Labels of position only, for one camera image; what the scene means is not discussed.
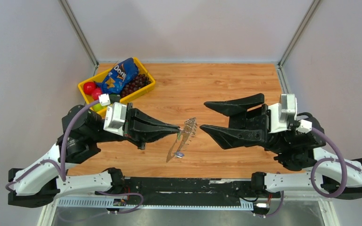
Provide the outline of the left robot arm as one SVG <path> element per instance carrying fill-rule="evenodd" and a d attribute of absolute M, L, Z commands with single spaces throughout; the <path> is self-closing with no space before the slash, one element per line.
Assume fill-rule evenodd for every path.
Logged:
<path fill-rule="evenodd" d="M 8 171 L 8 204 L 37 208 L 63 196 L 92 192 L 119 195 L 125 190 L 120 169 L 111 167 L 101 173 L 69 176 L 67 171 L 100 153 L 99 143 L 127 141 L 143 150 L 180 132 L 180 127 L 157 120 L 132 104 L 115 102 L 105 116 L 85 106 L 74 106 L 62 118 L 64 133 L 35 163 L 25 169 Z"/>

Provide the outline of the pink red apple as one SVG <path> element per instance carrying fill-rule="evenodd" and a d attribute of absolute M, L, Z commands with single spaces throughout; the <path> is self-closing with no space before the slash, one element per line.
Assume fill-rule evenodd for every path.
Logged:
<path fill-rule="evenodd" d="M 91 97 L 93 98 L 93 100 L 98 100 L 99 96 L 102 94 L 103 94 L 103 92 L 102 92 L 101 88 L 96 88 L 92 91 Z"/>

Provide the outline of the blue Doritos chip bag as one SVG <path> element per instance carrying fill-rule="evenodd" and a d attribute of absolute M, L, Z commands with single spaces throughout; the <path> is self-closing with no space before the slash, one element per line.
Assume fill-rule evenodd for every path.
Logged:
<path fill-rule="evenodd" d="M 139 74 L 139 68 L 130 57 L 116 64 L 102 82 L 96 82 L 104 94 L 120 94 L 125 85 L 130 83 Z"/>

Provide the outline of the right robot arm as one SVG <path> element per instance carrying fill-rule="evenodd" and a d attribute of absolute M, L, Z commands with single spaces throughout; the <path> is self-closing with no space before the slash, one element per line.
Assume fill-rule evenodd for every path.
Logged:
<path fill-rule="evenodd" d="M 260 146 L 290 174 L 256 172 L 250 190 L 255 196 L 282 191 L 316 191 L 327 198 L 362 198 L 362 158 L 347 160 L 310 113 L 299 113 L 294 94 L 282 94 L 267 105 L 264 94 L 207 101 L 205 106 L 229 118 L 228 127 L 202 125 L 222 149 Z"/>

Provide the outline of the blue key tag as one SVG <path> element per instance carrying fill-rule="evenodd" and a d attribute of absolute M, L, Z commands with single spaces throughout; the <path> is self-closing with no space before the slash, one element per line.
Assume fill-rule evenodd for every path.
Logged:
<path fill-rule="evenodd" d="M 181 153 L 181 152 L 175 152 L 174 153 L 174 156 L 178 157 L 178 158 L 183 158 L 184 157 L 184 154 Z"/>

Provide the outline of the metal keyring holder plate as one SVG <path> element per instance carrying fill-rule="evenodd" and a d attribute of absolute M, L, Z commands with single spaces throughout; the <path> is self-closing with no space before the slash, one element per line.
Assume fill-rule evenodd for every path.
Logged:
<path fill-rule="evenodd" d="M 178 140 L 177 137 L 170 147 L 167 157 L 166 163 L 168 163 L 171 159 L 177 158 L 174 156 L 175 152 L 181 152 L 184 146 L 189 145 L 189 141 L 196 136 L 197 131 L 197 119 L 196 117 L 189 118 L 184 122 L 184 127 L 180 129 L 181 138 Z"/>

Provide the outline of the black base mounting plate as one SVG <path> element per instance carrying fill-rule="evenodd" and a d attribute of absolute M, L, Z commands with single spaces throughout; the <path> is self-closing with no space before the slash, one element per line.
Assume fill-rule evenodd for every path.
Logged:
<path fill-rule="evenodd" d="M 126 177 L 120 169 L 108 171 L 111 187 L 95 194 L 130 192 L 128 204 L 236 207 L 241 201 L 281 197 L 280 192 L 259 189 L 248 179 Z"/>

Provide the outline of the dark purple grapes bunch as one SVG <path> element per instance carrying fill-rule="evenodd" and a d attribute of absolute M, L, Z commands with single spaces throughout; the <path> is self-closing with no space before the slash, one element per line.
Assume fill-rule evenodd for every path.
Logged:
<path fill-rule="evenodd" d="M 146 74 L 139 74 L 137 75 L 133 80 L 131 80 L 129 83 L 127 83 L 124 88 L 122 89 L 120 93 L 120 97 L 124 98 L 143 87 L 149 85 L 151 83 L 151 80 L 148 78 Z"/>

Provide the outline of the yellow plastic bin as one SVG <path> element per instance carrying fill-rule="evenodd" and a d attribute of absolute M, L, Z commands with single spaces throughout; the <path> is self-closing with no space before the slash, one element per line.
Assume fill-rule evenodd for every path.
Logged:
<path fill-rule="evenodd" d="M 98 100 L 98 95 L 108 94 L 110 97 L 120 97 L 122 104 L 152 91 L 154 78 L 136 57 L 130 57 L 115 64 L 111 69 L 99 73 L 78 84 L 86 104 Z"/>

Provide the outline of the light green apple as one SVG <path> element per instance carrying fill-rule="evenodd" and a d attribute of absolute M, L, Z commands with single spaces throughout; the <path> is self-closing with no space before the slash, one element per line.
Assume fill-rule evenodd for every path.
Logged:
<path fill-rule="evenodd" d="M 99 111 L 101 111 L 103 108 L 104 108 L 104 107 L 101 105 L 101 103 L 97 103 L 97 104 L 95 104 L 95 105 L 92 107 L 93 111 L 95 111 L 95 112 L 99 112 Z"/>

